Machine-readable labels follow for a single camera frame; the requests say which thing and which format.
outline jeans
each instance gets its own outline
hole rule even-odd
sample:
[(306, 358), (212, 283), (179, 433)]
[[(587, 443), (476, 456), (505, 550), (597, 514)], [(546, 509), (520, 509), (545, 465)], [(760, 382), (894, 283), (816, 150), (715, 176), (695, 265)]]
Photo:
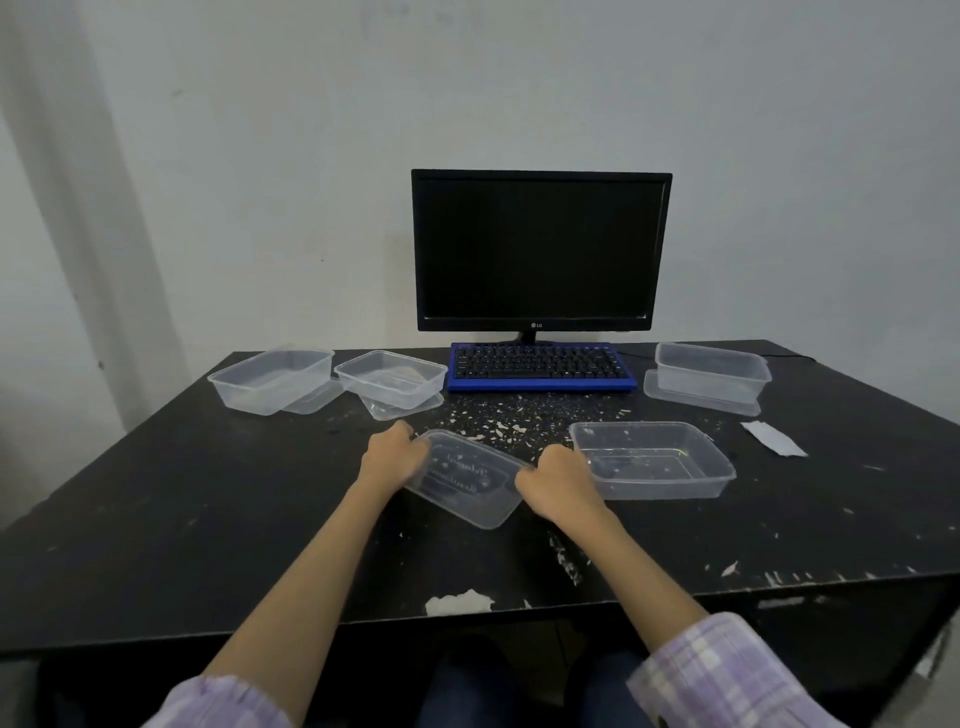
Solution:
[[(571, 671), (564, 709), (582, 728), (653, 728), (627, 691), (640, 665), (632, 652), (608, 653)], [(513, 728), (529, 725), (533, 702), (492, 641), (471, 637), (437, 666), (417, 717), (417, 728)]]

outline forearm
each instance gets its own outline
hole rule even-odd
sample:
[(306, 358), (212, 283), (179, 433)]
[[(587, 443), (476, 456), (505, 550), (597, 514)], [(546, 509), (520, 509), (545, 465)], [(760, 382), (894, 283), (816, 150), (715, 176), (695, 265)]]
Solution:
[(295, 725), (306, 715), (360, 556), (385, 505), (375, 489), (359, 486), (350, 487), (204, 671), (257, 686)]
[(604, 508), (564, 529), (600, 570), (651, 653), (708, 613)]

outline sleeve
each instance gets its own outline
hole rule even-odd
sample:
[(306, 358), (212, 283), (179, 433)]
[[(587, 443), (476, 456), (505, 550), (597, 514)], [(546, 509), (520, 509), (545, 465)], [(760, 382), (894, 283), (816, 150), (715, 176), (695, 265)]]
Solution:
[(734, 614), (694, 624), (636, 669), (627, 688), (672, 728), (842, 728)]
[(144, 728), (293, 728), (273, 700), (235, 677), (194, 677), (170, 691)]

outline paper scrap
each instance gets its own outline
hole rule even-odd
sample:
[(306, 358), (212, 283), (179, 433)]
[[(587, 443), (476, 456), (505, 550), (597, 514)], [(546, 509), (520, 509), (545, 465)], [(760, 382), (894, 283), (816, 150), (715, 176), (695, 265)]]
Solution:
[(489, 612), (493, 600), (486, 595), (467, 589), (461, 595), (443, 597), (431, 596), (426, 602), (428, 617), (448, 617), (449, 615), (473, 615), (477, 612)]
[(767, 446), (777, 455), (790, 457), (806, 457), (806, 453), (797, 447), (797, 443), (784, 435), (775, 427), (771, 427), (760, 420), (754, 420), (751, 423), (740, 423), (750, 434), (756, 437), (763, 445)]

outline blue keyboard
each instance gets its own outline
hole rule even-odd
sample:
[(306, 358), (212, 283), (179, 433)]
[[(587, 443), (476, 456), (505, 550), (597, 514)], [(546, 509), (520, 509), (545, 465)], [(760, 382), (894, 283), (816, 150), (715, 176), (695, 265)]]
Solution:
[(636, 389), (636, 379), (610, 344), (454, 344), (448, 392)]

